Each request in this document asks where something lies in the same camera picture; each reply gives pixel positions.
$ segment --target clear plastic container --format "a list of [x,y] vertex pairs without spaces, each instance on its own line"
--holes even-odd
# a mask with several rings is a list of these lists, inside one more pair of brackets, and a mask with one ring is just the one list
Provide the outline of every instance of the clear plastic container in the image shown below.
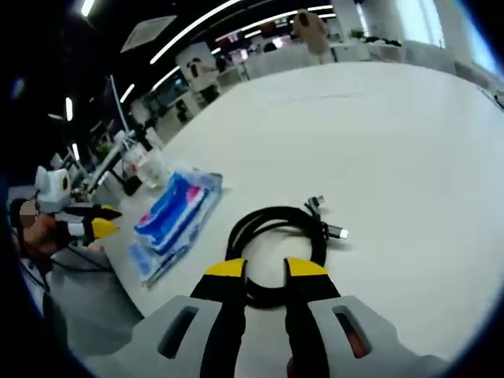
[[136,175],[149,188],[154,189],[168,182],[168,167],[163,161],[161,151],[154,147],[135,165]]

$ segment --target ceiling light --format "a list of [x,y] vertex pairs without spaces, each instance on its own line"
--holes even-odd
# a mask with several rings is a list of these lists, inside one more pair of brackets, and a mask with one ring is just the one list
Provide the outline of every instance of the ceiling light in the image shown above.
[[245,38],[250,38],[250,37],[253,37],[254,35],[257,35],[257,34],[261,34],[261,31],[260,30],[256,30],[256,31],[252,31],[249,34],[245,34]]
[[122,104],[124,102],[124,100],[129,96],[129,94],[133,91],[133,88],[135,87],[134,84],[131,84],[128,89],[125,91],[125,93],[123,94],[123,97],[120,98],[120,103]]
[[66,120],[70,122],[73,119],[73,107],[72,107],[72,99],[67,97],[65,99],[65,115],[66,115]]
[[274,21],[274,20],[278,20],[279,18],[294,16],[297,13],[298,13],[297,10],[292,10],[290,12],[281,13],[281,14],[278,14],[276,16],[268,17],[268,18],[265,18],[264,20],[261,20],[261,21],[258,21],[258,22],[254,22],[253,24],[250,24],[250,25],[246,26],[245,28],[242,28],[241,30],[242,30],[242,32],[245,32],[247,30],[255,28],[256,26],[267,24],[268,22],[271,22],[271,21]]
[[330,18],[330,17],[336,17],[336,13],[328,13],[328,14],[319,14],[319,18]]
[[87,17],[89,15],[89,12],[91,11],[91,8],[93,7],[94,3],[95,3],[95,0],[84,0],[84,4],[82,5],[82,8],[80,9],[80,13],[84,17]]
[[234,30],[234,31],[232,31],[231,33],[228,33],[228,34],[224,34],[224,35],[222,35],[221,37],[217,38],[217,39],[215,40],[215,42],[219,42],[219,41],[221,41],[222,39],[226,39],[227,37],[231,37],[232,35],[234,35],[234,34],[236,34],[236,33],[238,33],[238,32],[239,32],[239,29],[238,29],[238,30]]
[[159,80],[150,90],[151,92],[154,92],[157,90],[157,88],[165,82],[171,75],[173,75],[175,72],[177,72],[180,69],[180,67],[177,65],[172,71],[168,72],[166,75],[164,75],[161,80]]
[[57,114],[48,113],[47,115],[53,120],[64,120],[62,116],[58,116]]
[[187,26],[184,30],[182,30],[179,34],[177,34],[173,39],[168,42],[162,49],[159,50],[159,52],[154,55],[152,59],[150,59],[150,63],[153,65],[158,59],[166,52],[168,51],[175,43],[179,42],[186,34],[188,34],[190,31],[192,31],[194,28],[198,27],[200,24],[208,20],[209,18],[215,16],[219,12],[222,12],[226,8],[233,6],[237,2],[241,2],[242,0],[229,0],[225,2],[224,4],[218,6],[215,9],[210,10],[207,14],[199,17],[195,22]]
[[324,9],[332,9],[332,6],[312,6],[308,8],[309,12],[313,12],[314,10],[324,10]]
[[80,160],[80,156],[79,156],[79,150],[77,150],[77,144],[76,143],[72,144],[72,150],[73,150],[73,156],[75,156],[76,160],[79,161]]

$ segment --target table surface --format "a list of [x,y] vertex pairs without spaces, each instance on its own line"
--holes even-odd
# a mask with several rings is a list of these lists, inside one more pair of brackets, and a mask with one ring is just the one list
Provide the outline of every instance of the table surface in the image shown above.
[[[238,219],[324,195],[323,219],[350,230],[326,269],[418,354],[453,360],[484,326],[504,277],[504,113],[472,83],[409,65],[337,63],[240,84],[163,150],[167,161],[221,172],[223,198],[192,250],[150,290],[126,254],[133,224],[158,193],[121,204],[121,231],[104,241],[146,316],[189,295],[224,259]],[[246,250],[247,272],[284,280],[287,255],[309,242],[269,232]],[[284,309],[246,309],[236,376],[284,376],[291,356]]]

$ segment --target cable connector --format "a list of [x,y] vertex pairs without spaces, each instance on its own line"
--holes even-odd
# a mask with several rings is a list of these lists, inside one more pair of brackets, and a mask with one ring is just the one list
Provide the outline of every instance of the cable connector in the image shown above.
[[337,239],[348,239],[348,230],[328,224],[329,237]]
[[[306,201],[305,206],[311,213],[312,217],[318,219],[321,222],[321,214],[318,210],[319,206],[324,203],[324,196],[319,195],[317,197],[310,197],[308,201]],[[348,238],[348,230],[341,227],[331,226],[330,224],[322,223],[323,232],[325,234],[325,238],[336,238],[336,239],[347,239]]]

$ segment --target potted plant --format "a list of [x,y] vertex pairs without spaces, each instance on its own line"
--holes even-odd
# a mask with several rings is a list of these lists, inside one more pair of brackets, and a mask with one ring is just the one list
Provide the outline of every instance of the potted plant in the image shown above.
[[362,29],[352,29],[350,30],[349,36],[352,39],[361,41],[364,38],[364,31]]

